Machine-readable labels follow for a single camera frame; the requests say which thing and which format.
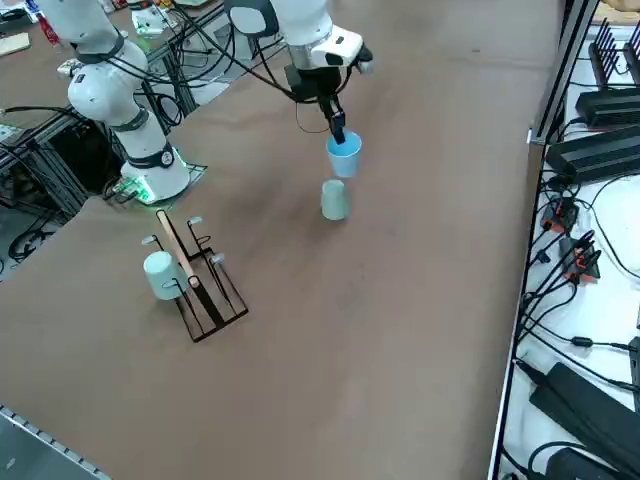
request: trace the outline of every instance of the cable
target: cable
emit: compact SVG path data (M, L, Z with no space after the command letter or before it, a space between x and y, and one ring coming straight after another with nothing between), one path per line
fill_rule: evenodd
M570 283L569 281L564 282L562 286L564 287L566 285L569 285L569 283ZM521 330L524 330L524 333L522 333L520 335L520 332L518 332L519 336L518 336L518 338L516 340L516 343L520 344L520 342L522 342L525 339L527 334L530 333L534 328L536 328L540 324L540 322L542 321L542 319L544 317L546 317L547 315L551 314L552 312L555 312L559 308L562 308L562 307L564 307L566 305L569 305L569 303L571 303L574 300L574 298L576 298L577 294L578 294L578 287L575 284L573 284L573 291L571 292L571 296L568 299L566 299L564 302L558 303L558 304L548 308L547 310L542 312L542 314L538 318L534 319L532 317L532 314L535 311L535 309L538 307L538 305L540 304L540 301L542 301L542 298L544 298L545 295L543 295L542 298L540 298L540 300L538 301L538 303L536 303L536 305L531 309L531 313L527 313L525 311L522 314L522 316L525 317L524 321L521 323ZM530 327L528 327L527 326L527 322L530 319L533 320L533 324Z
M633 88L633 87L635 87L635 85L632 84L632 83L608 83L607 85L600 86L600 85L595 84L595 83L569 82L569 85L576 85L578 87L597 87L597 88L604 88L604 89L611 89L612 87L620 87L620 88L624 88L624 87Z
M261 46L260 46L260 40L257 40L257 41L256 41L256 43L258 44L258 45L257 45L257 46L258 46L258 48L260 48L260 49L262 49L262 51L264 51L264 50L269 50L271 47L275 47L276 45L278 45L279 43L281 43L281 42L282 42L282 40L284 40L284 37L280 37L280 38L279 38L278 40L276 40L275 42L270 43L269 45L266 45L266 46L264 46L264 47L261 47Z
M86 123L87 119L81 116L79 113L74 112L73 110L69 110L61 107L47 107L44 105L25 105L25 106L17 106L17 107L9 107L0 109L0 116L3 116L7 113L16 113L16 112L31 112L31 111L48 111L48 112L56 112L62 115L67 115L69 117L73 117L79 122Z
M569 258L569 255L572 255L574 250L576 249L583 249L583 250L588 250L590 247L593 246L593 241L591 240L593 238L594 232L593 230L589 230L587 233L585 233L582 237L580 237L576 243L574 244L573 248L570 249L569 251L567 251L558 261L558 263L555 264L555 266L553 267L553 269L549 272L549 274L545 277L545 279L542 281L542 283L540 284L540 286L536 289L536 291L534 292L536 295L540 293L540 291L544 288L544 286L546 285L546 283L551 280L552 275L554 274L554 272L556 270L558 270L559 267L561 267L565 260L567 258Z
M542 230L542 232L540 232L540 235L538 235L535 240L533 240L533 242L531 242L531 248L533 248L535 246L536 243L538 243L540 240L542 240L542 237L544 237L544 234L547 233L550 230L551 227Z
M611 348L616 348L618 350L623 350L625 352L638 353L638 349L636 347L632 347L631 345L625 345L624 343L595 342L592 338L580 337L580 336L574 336L574 337L571 337L571 338L567 338L567 337L563 337L562 335L554 332L553 330L551 330L550 328L546 327L545 325L543 325L541 323L538 324L538 327L540 327L542 330L547 332L549 335L557 338L558 340L570 343L575 347L581 347L581 348L611 347Z
M590 373L591 375L593 375L596 378L599 378L603 382L608 383L609 385L613 385L614 387L620 388L622 390L627 390L628 392L631 392L631 393L640 393L640 386L632 385L631 383L623 382L622 380L614 380L612 378L605 377L601 373L596 372L592 368L587 367L585 364L573 359L572 357L570 357L569 355L567 355L563 351L561 351L558 348L554 347L552 344L547 342L544 338L540 337L540 335L535 333L533 330L527 328L526 326L525 326L525 329L528 331L528 333L531 334L531 336L533 336L536 340L538 340L544 346L546 346L547 348L553 350L557 355L561 356L565 360L573 363L576 367L580 367L584 371Z
M231 32L229 32L229 40L227 41L227 45L224 48L225 52L229 48L229 43L228 43L229 41L231 42L231 58L236 58L236 30L235 28L233 28L233 25L231 25ZM229 65L227 65L227 68L224 69L224 72L222 72L222 74L226 75L227 72L231 70L232 66L233 66L233 62L229 61Z
M600 232L602 233L602 238L604 239L605 243L607 244L607 247L609 248L609 250L611 251L611 254L613 256L613 258L616 260L616 262L620 265L620 267L629 275L631 275L632 277L640 280L640 275L633 272L632 270L630 270L620 259L620 256L618 255L618 252L616 252L615 248L613 247L611 241L609 240L609 237L607 236L606 232L604 231L604 229L602 228L602 225L600 223L600 219L598 218L598 214L596 213L596 210L594 208L594 205L596 203L596 200L598 200L598 198L600 197L600 195L602 194L602 192L611 184L623 179L623 178L627 178L627 177L634 177L640 175L638 173L630 173L630 174L625 174L625 175L619 175L615 178L612 178L611 180L609 180L608 182L606 182L602 187L600 187L600 189L598 189L598 191L596 192L596 195L594 196L593 200L589 203L586 202L584 200L576 200L579 203L585 205L587 207L587 209L589 211L591 211L593 213L593 218L596 221L596 225L598 226L598 229L600 230Z
M523 467L522 465L520 465L515 458L513 458L509 452L507 452L507 449L504 448L504 445L502 446L502 448L500 449L502 455L504 455L504 457L509 460L509 463L511 463L511 465L513 465L514 467L516 467L516 470L518 470L521 474L523 474L525 477L529 474L529 470L527 470L525 467Z
M18 235L9 245L8 255L13 261L17 264L22 263L26 260L29 255L35 252L36 247L32 247L31 243L35 240L40 240L40 243L44 242L47 238L53 235L53 232L45 232L43 230L44 226L53 218L54 214L47 216L47 214L40 215L36 220L20 235ZM36 224L42 221L42 226L38 228L34 228ZM24 245L22 251L19 250L19 247Z
M569 120L567 123L564 124L564 126L560 129L560 131L558 132L558 138L560 139L560 141L562 141L562 139L564 138L564 132L567 130L567 128L569 128L571 125L575 125L577 123L585 123L585 119L582 117L576 117L573 118L571 120Z
M330 127L325 128L324 130L307 130L300 124L300 118L298 117L298 106L300 104L296 103L296 123L298 124L298 128L302 130L304 133L324 133L329 130Z
M536 448L533 453L531 454L531 456L529 457L529 462L528 462L528 471L529 472L533 472L533 462L535 461L536 457L538 455L540 455L540 453L542 453L545 450L548 450L549 448L556 448L556 447L567 447L567 448L574 448L576 450L581 450L583 452L587 452L590 453L591 455L595 455L596 457L600 458L598 455L596 455L595 453L593 453L588 447L585 447L584 445L582 445L581 443L574 443L574 442L564 442L564 441L555 441L555 442L547 442L544 443L542 445L540 445L538 448ZM629 480L638 480L638 477L635 473L627 473L627 472L619 472L621 475L624 475L626 479Z
M612 466L614 466L621 474L624 474L625 476L629 475L626 478L636 479L636 480L638 479L638 477L635 474L634 468L632 466L630 466L625 459L620 458L620 453L621 452L627 454L627 456L635 456L635 452L633 451L633 449L630 449L629 447L627 447L627 445L620 444L618 442L617 438L611 437L606 432L601 431L599 427L593 425L587 419L583 418L573 408L573 406L566 399L566 397L564 397L564 395L562 395L553 386L553 384L551 384L551 382L548 381L548 378L547 378L547 376L545 374L543 374L539 370L533 368L531 365L529 365L527 362L525 362L521 358L516 357L515 364L523 371L523 373L525 373L529 377L529 379L534 383L534 385L544 386L544 387L548 388L558 398L558 400L560 400L560 402L562 402L564 404L564 406L567 408L567 410L569 410L569 412L571 412L571 414L574 415L575 419L580 421L582 423L582 425L584 427L586 427L590 431L592 443L597 444L598 447L601 450L604 451L606 456L609 457L606 460ZM588 452L591 453L592 455L595 455L598 458L601 458L601 455L599 455L599 454L596 454L596 453L591 452L591 451L588 451ZM529 471L531 473L535 473L533 471L533 461L535 460L535 457L539 453L540 452L536 453L536 451L534 451L532 453L532 455L529 457L528 466L529 466Z
M293 94L293 92L281 87L279 84L272 82L271 80L269 80L268 78L263 77L262 75L260 75L259 73L256 73L255 71L253 71L253 69L247 67L244 63L239 62L238 60L236 60L235 58L233 58L232 56L230 56L225 50L222 49L222 47L220 47L216 42L213 41L213 39L211 38L211 36L204 31L204 29L198 25L182 8L182 6L178 3L174 3L174 8L176 9L177 12L180 12L185 19L187 19L187 21L191 24L191 26L193 26L193 28L195 28L197 31L199 31L200 33L202 33L202 35L204 36L204 38L206 38L209 43L211 43L213 45L213 47L218 50L222 55L226 56L227 58L229 58L229 60L233 63L235 63L236 65L238 65L240 68L242 68L246 73L253 75L254 77L256 77L258 80L266 83L267 85L270 85L271 87L280 90L284 95L286 95L290 100L294 100L295 101L295 96Z
M264 52L262 51L262 48L260 48L260 43L258 43L258 55L260 55L260 61L262 62L262 65L264 65L264 69L267 71L267 74L269 75L271 80L273 80L273 83L280 85L276 80L276 77L273 75L273 72L269 68L269 64L267 63L266 58L264 58Z
M147 97L147 100L149 100L149 102L151 102L153 100L153 102L154 102L154 104L155 104L155 106L156 106L156 108L158 110L159 116L170 127L177 127L178 125L180 125L182 123L182 120L184 120L184 118L186 116L182 106L171 95L167 95L165 93L150 93L150 94L134 93L134 95L145 96L145 97ZM162 100L166 100L166 99L169 99L175 105L175 107L178 109L178 113L177 113L175 118L172 118L167 113L166 108L162 104Z

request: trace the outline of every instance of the black electronic device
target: black electronic device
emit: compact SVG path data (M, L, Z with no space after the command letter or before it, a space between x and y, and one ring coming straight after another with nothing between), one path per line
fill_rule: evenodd
M634 337L634 339L629 342L629 345L635 348L635 351L629 352L631 383L640 386L640 337ZM640 392L633 393L633 403L636 413L640 413Z
M556 143L545 160L574 184L595 182L640 170L640 126Z
M640 124L640 88L583 92L576 110L590 128Z
M529 401L615 468L640 475L640 416L562 363Z
M560 240L560 256L564 258L563 267L565 277L570 280L578 278L581 283L595 283L600 278L600 268L597 258L595 261L588 261L596 255L595 248L591 245L588 249L576 249L577 240L565 237Z
M578 205L571 197L557 197L549 202L542 213L540 224L543 228L558 233L569 233L578 219Z
M31 19L22 8L14 8L0 14L0 34L13 33L31 26Z
M619 472L572 448L563 448L551 455L545 475L553 480L620 479Z

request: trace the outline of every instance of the wire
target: wire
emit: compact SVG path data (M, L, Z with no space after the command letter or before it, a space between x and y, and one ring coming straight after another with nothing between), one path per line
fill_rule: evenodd
M182 108L182 106L178 103L178 101L173 98L171 95L167 95L165 93L134 93L134 95L138 95L138 96L145 96L147 97L147 100L149 100L149 102L153 101L156 108L158 109L159 112L159 116L162 118L162 120L169 125L170 127L177 127L178 125L180 125L182 123L182 120L184 120L185 118L185 113L184 113L184 109ZM170 100L176 107L176 109L178 110L178 113L176 114L176 116L174 118L172 118L168 112L167 109L164 107L164 105L162 104L163 100Z
M629 174L625 174L625 175L619 175L615 178L612 178L611 180L609 180L608 182L606 182L604 185L602 185L602 187L600 187L600 189L598 189L598 191L596 192L595 196L593 197L593 200L591 202L586 202L584 200L580 200L577 199L576 201L585 205L587 207L587 209L589 211L591 211L591 213L593 214L593 218L596 221L596 225L598 226L598 229L600 230L600 233L602 233L602 238L604 239L605 243L607 244L607 247L609 248L609 250L611 251L611 254L613 256L613 258L616 260L616 262L620 265L620 267L629 275L631 275L632 277L640 280L640 275L633 272L632 270L630 270L620 259L620 256L618 255L618 252L616 252L615 248L613 247L611 241L609 240L609 237L607 236L607 233L604 231L604 229L602 228L602 224L600 223L600 219L598 218L598 214L596 213L596 210L594 208L594 205L596 203L596 201L598 200L598 198L600 197L600 195L602 194L602 192L611 184L623 179L623 178L627 178L627 177L634 177L640 175L638 173L629 173Z
M257 47L258 47L258 48L262 49L262 51L265 51L265 50L269 50L271 47L275 47L276 45L278 45L279 43L281 43L281 42L282 42L282 40L284 40L284 37L280 37L280 38L279 38L278 40L276 40L275 42L270 43L269 45L266 45L266 46L264 46L264 47L261 47L261 46L260 46L260 40L257 40L257 41L256 41L256 43L258 44L258 45L257 45Z
M569 120L567 123L565 123L565 125L560 129L560 131L558 132L558 138L560 139L560 141L562 141L562 139L564 138L564 133L566 132L567 128L569 128L571 125L575 125L577 123L585 123L585 119L582 117L576 117L573 118L571 120Z
M540 455L543 451L548 450L549 448L556 448L556 447L574 448L576 450L581 450L583 452L590 453L591 455L595 455L596 457L600 458L599 455L596 455L588 447L585 447L581 443L565 442L565 441L547 442L540 445L538 448L536 448L531 454L531 456L529 457L528 471L529 472L534 471L533 462L535 461L538 455ZM620 472L620 474L624 475L629 480L637 480L639 478L635 473Z
M330 127L325 128L324 130L307 130L300 124L300 118L298 116L298 106L300 104L296 103L296 123L298 124L298 128L302 130L304 133L324 133L329 130Z
M565 282L562 286L566 286L568 285L570 282ZM547 315L551 314L552 312L555 312L556 310L558 310L559 308L564 307L565 305L569 305L569 303L571 303L573 301L574 298L576 298L576 295L578 294L578 287L575 286L575 284L573 285L573 291L571 292L571 296L565 300L564 302L558 303L550 308L548 308L547 310L545 310L544 312L542 312L542 314L536 318L533 319L533 317L531 316L531 314L535 311L535 309L538 307L540 301L542 299L540 299L540 301L538 301L538 303L531 309L531 313L523 313L523 317L525 317L524 322L522 323L522 330L524 330L524 333L522 335L520 335L520 338L518 338L516 343L520 343L522 342L522 340L524 340L524 338L527 336L528 333L531 333L531 331L536 328L536 326L538 326L540 324L540 322L542 321L542 319L544 317L546 317ZM533 324L528 327L527 326L527 322L529 321L529 319L533 320Z
M578 411L576 411L575 408L573 408L573 406L571 405L571 402L569 402L566 399L566 397L562 395L558 391L558 389L554 387L554 385L551 382L548 381L547 375L544 375L539 370L536 370L521 358L516 357L515 363L531 379L531 381L535 385L544 386L548 388L551 391L551 393L553 393L558 398L558 400L560 400L560 402L564 404L567 410L569 410L569 412L571 412L571 414L574 415L575 419L581 422L582 425L585 426L591 432L591 442L594 444L597 444L598 447L604 451L606 456L609 457L606 460L612 466L614 466L618 471L620 471L621 474L624 474L625 476L629 475L628 478L632 478L636 480L638 479L638 477L634 472L634 468L628 464L626 459L620 458L621 452L627 455L635 456L634 446L629 448L627 447L627 445L619 443L618 438L612 437L607 432L603 432L602 430L600 430L599 426L593 425L589 420L583 418L583 416ZM536 453L536 451L534 451L532 455L529 457L528 466L529 466L529 472L531 475L535 473L533 470L533 461L535 460L535 457L540 452ZM591 453L592 455L595 455L598 458L601 458L601 455L599 454L593 453L591 451L588 451L588 452Z
M280 86L278 83L274 83L271 80L269 80L268 78L260 75L259 73L255 72L253 69L247 67L244 63L239 62L238 60L236 60L234 57L232 57L231 55L229 55L225 50L222 49L222 47L220 47L220 45L218 45L215 41L213 41L213 39L211 38L211 36L204 31L204 29L198 25L182 8L182 6L178 3L174 2L174 8L176 9L177 12L180 12L183 17L193 26L193 28L195 28L197 31L199 31L200 33L202 33L202 35L204 36L204 38L206 38L209 43L211 43L213 45L213 47L218 50L222 55L226 56L227 58L229 58L229 60L233 63L235 63L236 65L238 65L240 68L242 68L246 73L253 75L254 77L256 77L258 80L266 83L267 85L270 85L271 87L280 90L284 95L286 95L290 100L294 100L295 101L295 96L293 94L293 92L285 89L284 87Z
M26 260L29 255L31 255L36 248L31 246L31 242L34 240L40 240L42 243L48 237L53 235L53 232L45 232L43 230L44 226L55 216L55 213L47 215L40 215L35 221L29 225L29 227L18 235L9 245L8 255L13 261L17 264L22 263ZM40 221L42 221L42 225L38 228L34 228ZM24 245L22 251L19 250L19 247Z
M531 336L533 338L535 338L536 340L538 340L540 343L542 343L544 346L546 346L547 348L549 348L550 350L553 350L557 355L561 356L562 358L564 358L565 360L567 360L568 362L573 363L576 367L581 368L582 370L590 373L591 375L593 375L594 377L602 380L603 382L608 383L609 385L613 385L614 387L620 388L622 390L626 390L628 392L632 392L632 393L640 393L640 386L638 385L632 385L631 383L627 383L627 382L623 382L622 380L614 380L612 378L609 377L605 377L604 375L602 375L601 373L596 372L595 370L593 370L590 367L587 367L585 364L573 359L572 357L570 357L569 355L567 355L566 353L564 353L563 351L561 351L560 349L554 347L551 343L547 342L544 338L542 338L540 335L538 335L536 332L534 332L533 330L525 327L525 329L528 331L528 333L531 334Z
M502 446L502 448L501 448L501 453L502 453L502 455L504 455L504 456L505 456L505 458L506 458L507 460L509 460L509 463L511 463L511 465L513 465L514 467L516 467L516 470L518 470L518 471L519 471L521 474L523 474L525 477L526 477L526 476L528 476L529 471L528 471L525 467L523 467L522 465L520 465L520 464L516 461L516 459L515 459L515 458L513 458L513 457L509 454L509 452L507 452L507 449L506 449L506 448L504 448L504 445L503 445L503 446Z
M569 82L569 85L576 85L578 87L591 87L591 88L602 88L602 89L612 89L612 87L620 87L620 88L633 88L635 85L633 83L608 83L607 85L598 85L595 83L579 83L579 82Z
M269 68L269 64L267 63L266 58L264 58L264 52L262 51L262 48L260 48L260 43L258 43L258 55L260 55L260 61L262 62L262 65L264 65L264 69L267 71L267 74L269 75L273 83L280 85L276 80L276 77L273 75L271 68Z
M67 108L61 107L47 107L43 105L25 105L18 107L9 107L0 109L0 116L7 113L17 113L17 112L31 112L31 111L48 111L48 112L56 112L62 115L67 115L69 117L73 117L79 122L86 123L87 119L81 116L79 113L74 112L73 110L69 110Z

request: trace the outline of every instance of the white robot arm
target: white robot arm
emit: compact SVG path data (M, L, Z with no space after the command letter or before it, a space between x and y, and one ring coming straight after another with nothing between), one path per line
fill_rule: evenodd
M250 38L281 32L292 64L285 68L295 101L317 99L337 143L346 117L338 94L340 67L372 70L373 55L362 37L334 25L327 0L225 0L233 25Z
M153 203L186 189L189 169L153 112L134 100L143 81L135 72L148 68L144 52L111 25L97 0L38 3L58 36L73 45L85 65L69 85L71 104L115 133L129 157L122 175L142 187L146 198L141 200ZM317 99L332 134L342 143L345 116L338 100L339 67L368 70L372 55L362 37L333 25L326 0L225 0L225 9L248 37L282 31L293 60L285 69L291 95L296 101Z

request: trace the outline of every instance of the light blue cup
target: light blue cup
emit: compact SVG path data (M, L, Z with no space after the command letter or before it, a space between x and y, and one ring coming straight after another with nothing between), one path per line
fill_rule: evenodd
M187 274L167 252L149 255L144 261L144 273L153 293L160 300L173 300L187 291Z
M350 130L344 131L345 141L338 144L333 138L327 141L327 154L331 160L333 173L339 178L355 177L358 173L360 163L360 150L362 149L362 139L357 133Z
M322 184L322 215L328 220L344 220L349 216L349 193L347 186L332 178Z

